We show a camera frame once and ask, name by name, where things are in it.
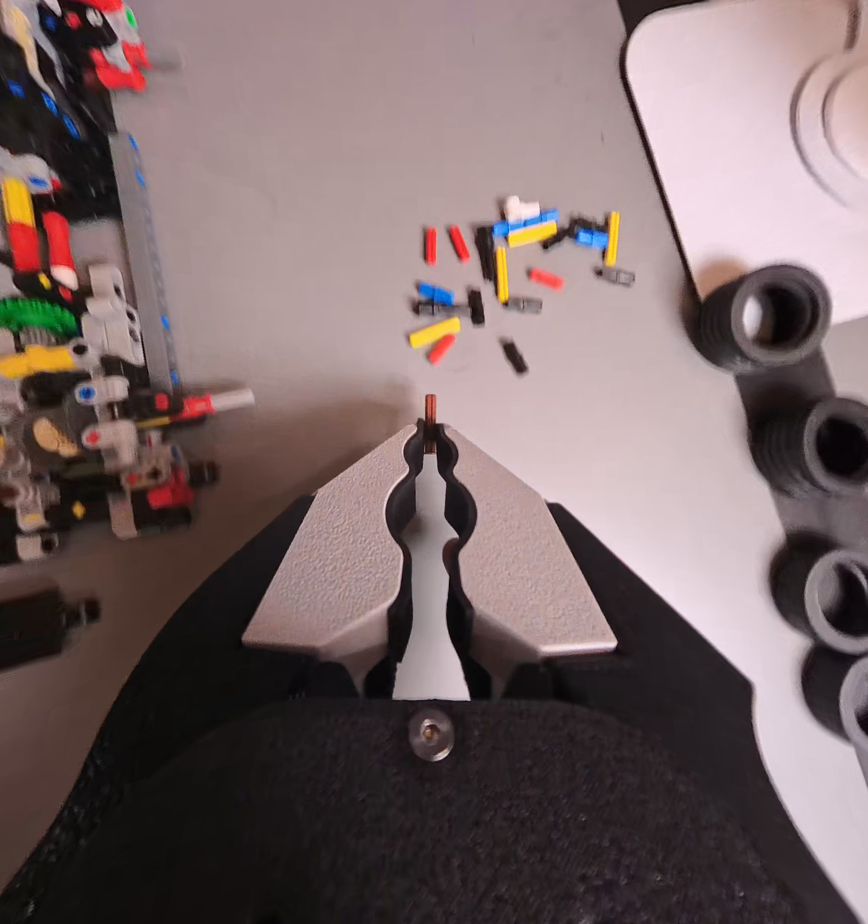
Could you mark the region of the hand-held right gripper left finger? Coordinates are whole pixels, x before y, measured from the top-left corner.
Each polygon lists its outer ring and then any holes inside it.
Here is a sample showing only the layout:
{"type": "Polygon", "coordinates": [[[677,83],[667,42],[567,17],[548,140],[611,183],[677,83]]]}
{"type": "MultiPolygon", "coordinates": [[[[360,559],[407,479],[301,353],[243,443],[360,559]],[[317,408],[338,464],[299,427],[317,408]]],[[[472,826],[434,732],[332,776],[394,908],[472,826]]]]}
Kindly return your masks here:
{"type": "Polygon", "coordinates": [[[424,424],[406,426],[318,489],[255,613],[250,649],[341,665],[392,697],[413,627],[412,556],[424,424]]]}

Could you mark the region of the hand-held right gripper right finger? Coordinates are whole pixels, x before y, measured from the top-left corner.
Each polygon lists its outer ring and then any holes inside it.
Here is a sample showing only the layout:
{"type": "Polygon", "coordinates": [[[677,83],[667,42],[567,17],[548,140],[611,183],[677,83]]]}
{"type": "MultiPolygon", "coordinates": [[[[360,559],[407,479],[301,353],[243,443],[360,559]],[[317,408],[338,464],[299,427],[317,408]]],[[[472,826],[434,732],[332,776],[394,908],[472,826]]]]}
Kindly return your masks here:
{"type": "Polygon", "coordinates": [[[497,699],[524,667],[615,652],[618,641],[538,491],[455,428],[436,429],[447,625],[472,699],[497,699]]]}

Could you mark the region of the black curved lego panel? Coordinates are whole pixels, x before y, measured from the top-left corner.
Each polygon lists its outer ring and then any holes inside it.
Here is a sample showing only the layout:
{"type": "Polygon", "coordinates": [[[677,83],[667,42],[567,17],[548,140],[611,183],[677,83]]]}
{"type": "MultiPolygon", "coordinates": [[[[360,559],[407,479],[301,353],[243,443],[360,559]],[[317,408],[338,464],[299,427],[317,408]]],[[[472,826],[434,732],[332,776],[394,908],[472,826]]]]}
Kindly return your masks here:
{"type": "Polygon", "coordinates": [[[0,602],[0,673],[59,655],[73,634],[97,623],[101,601],[67,599],[56,586],[0,602]]]}

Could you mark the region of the pile of small lego pins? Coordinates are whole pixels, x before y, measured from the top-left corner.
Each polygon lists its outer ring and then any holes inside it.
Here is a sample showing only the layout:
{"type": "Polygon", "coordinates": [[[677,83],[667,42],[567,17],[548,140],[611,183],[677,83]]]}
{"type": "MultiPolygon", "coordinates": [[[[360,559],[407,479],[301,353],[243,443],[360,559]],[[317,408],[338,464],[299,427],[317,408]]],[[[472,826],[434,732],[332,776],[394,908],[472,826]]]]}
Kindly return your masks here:
{"type": "MultiPolygon", "coordinates": [[[[511,292],[511,253],[536,247],[542,254],[570,243],[591,251],[598,263],[593,269],[598,280],[628,289],[636,283],[634,272],[618,261],[622,215],[608,212],[601,221],[574,214],[563,221],[556,208],[544,208],[512,195],[504,200],[497,221],[474,228],[474,246],[482,281],[495,295],[500,310],[514,316],[538,317],[544,298],[511,292]]],[[[410,332],[409,347],[422,353],[437,367],[455,348],[463,325],[482,330],[486,325],[486,301],[480,287],[470,285],[464,295],[441,284],[418,281],[412,304],[414,315],[425,325],[410,332]]]]}

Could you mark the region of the lego car chassis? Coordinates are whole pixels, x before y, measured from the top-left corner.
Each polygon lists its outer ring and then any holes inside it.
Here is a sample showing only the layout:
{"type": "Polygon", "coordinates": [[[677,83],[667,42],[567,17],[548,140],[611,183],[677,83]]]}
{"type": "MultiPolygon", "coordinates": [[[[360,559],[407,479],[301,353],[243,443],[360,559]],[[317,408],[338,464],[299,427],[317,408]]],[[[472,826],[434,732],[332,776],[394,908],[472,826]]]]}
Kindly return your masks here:
{"type": "Polygon", "coordinates": [[[254,404],[174,366],[139,148],[151,64],[128,2],[0,2],[0,567],[107,524],[184,530],[219,466],[175,433],[254,404]]]}

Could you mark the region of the black lego tire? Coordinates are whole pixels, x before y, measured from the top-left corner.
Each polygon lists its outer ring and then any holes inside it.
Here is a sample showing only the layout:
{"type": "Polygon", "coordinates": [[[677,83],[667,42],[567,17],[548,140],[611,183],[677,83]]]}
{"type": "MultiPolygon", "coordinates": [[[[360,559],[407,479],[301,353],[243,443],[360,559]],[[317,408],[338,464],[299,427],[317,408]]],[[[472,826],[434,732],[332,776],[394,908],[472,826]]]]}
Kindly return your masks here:
{"type": "Polygon", "coordinates": [[[751,439],[755,466],[791,497],[868,496],[868,404],[821,398],[763,418],[751,439]]]}
{"type": "Polygon", "coordinates": [[[802,691],[822,726],[868,753],[868,653],[813,649],[804,663],[802,691]]]}
{"type": "Polygon", "coordinates": [[[868,653],[868,552],[798,537],[779,554],[770,583],[780,615],[816,644],[868,653]]]}
{"type": "Polygon", "coordinates": [[[701,303],[695,344],[713,365],[749,375],[798,364],[821,347],[832,320],[827,285],[794,264],[772,264],[712,291],[701,303]]]}

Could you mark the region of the white book stand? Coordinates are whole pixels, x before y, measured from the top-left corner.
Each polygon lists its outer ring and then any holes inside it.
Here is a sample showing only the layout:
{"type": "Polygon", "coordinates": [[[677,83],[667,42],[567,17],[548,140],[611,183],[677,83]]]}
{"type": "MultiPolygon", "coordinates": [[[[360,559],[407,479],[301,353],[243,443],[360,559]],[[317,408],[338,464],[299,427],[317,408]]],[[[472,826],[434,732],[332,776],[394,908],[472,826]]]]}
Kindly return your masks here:
{"type": "Polygon", "coordinates": [[[645,18],[625,72],[694,288],[796,264],[868,316],[868,2],[645,18]]]}

